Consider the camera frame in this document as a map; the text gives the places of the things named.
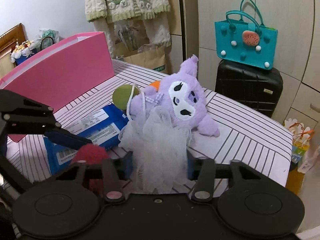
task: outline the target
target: round black disc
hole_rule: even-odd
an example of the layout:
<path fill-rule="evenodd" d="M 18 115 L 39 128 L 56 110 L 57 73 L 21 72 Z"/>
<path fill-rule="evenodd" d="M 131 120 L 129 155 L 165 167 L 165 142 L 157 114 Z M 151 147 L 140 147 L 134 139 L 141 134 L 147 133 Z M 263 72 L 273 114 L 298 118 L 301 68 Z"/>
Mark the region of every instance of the round black disc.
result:
<path fill-rule="evenodd" d="M 246 180 L 224 192 L 218 212 L 236 231 L 250 237 L 276 238 L 298 229 L 304 217 L 302 201 L 273 182 Z"/>
<path fill-rule="evenodd" d="M 64 237 L 90 224 L 100 210 L 97 197 L 72 181 L 41 183 L 12 207 L 17 226 L 36 237 Z"/>

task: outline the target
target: green label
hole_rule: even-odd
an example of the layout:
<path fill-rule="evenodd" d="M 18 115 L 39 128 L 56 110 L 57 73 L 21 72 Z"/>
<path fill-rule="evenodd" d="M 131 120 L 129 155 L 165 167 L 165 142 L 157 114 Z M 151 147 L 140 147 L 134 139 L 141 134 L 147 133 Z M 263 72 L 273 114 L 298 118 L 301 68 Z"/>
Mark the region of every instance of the green label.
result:
<path fill-rule="evenodd" d="M 160 67 L 156 67 L 156 68 L 154 68 L 153 70 L 155 70 L 155 71 L 163 71 L 163 70 L 165 70 L 165 65 L 162 65 L 162 66 L 160 66 Z"/>

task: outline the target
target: table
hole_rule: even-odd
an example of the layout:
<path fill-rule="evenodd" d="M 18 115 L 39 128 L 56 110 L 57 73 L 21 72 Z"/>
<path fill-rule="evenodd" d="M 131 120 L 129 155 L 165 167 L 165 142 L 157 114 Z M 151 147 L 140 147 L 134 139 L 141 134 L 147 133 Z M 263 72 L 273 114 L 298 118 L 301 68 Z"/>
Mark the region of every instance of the table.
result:
<path fill-rule="evenodd" d="M 113 91 L 123 85 L 136 83 L 146 87 L 166 74 L 113 60 L 115 76 L 73 100 L 54 115 L 62 127 L 82 118 L 112 102 Z M 209 115 L 220 124 L 220 136 L 207 137 L 194 132 L 189 150 L 196 156 L 214 158 L 217 163 L 238 159 L 285 186 L 289 172 L 292 135 L 278 122 L 225 96 L 203 88 Z M 50 171 L 42 135 L 27 135 L 20 142 L 8 139 L 7 157 L 31 182 L 49 178 Z M 114 147 L 112 158 L 119 158 L 126 151 Z M 194 182 L 176 185 L 172 193 L 187 193 Z M 124 182 L 125 193 L 135 191 L 133 183 Z M 216 179 L 214 196 L 227 189 L 226 179 Z"/>

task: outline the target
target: barcode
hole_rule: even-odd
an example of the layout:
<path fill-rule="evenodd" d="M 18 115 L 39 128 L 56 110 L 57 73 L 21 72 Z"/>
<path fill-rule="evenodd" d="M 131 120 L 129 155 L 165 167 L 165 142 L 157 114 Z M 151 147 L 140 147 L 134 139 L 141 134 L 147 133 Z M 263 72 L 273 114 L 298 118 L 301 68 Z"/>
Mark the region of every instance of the barcode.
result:
<path fill-rule="evenodd" d="M 67 157 L 68 155 L 73 154 L 75 152 L 77 152 L 77 151 L 76 150 L 71 150 L 71 149 L 65 150 L 65 151 L 59 152 L 59 157 L 61 159 L 63 159 L 64 157 Z"/>

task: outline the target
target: purple plush toy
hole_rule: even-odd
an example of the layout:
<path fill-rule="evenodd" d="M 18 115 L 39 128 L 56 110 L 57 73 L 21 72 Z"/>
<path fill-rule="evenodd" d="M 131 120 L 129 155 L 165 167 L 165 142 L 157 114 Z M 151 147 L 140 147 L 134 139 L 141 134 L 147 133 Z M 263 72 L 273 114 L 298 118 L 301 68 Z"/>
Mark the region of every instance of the purple plush toy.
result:
<path fill-rule="evenodd" d="M 185 60 L 176 74 L 164 77 L 156 91 L 154 86 L 143 89 L 146 99 L 146 114 L 155 106 L 166 108 L 172 124 L 177 127 L 193 129 L 207 136 L 218 137 L 220 131 L 217 122 L 208 114 L 205 107 L 205 95 L 197 75 L 198 58 L 193 55 Z M 142 113 L 142 94 L 132 98 L 130 115 L 139 119 Z"/>

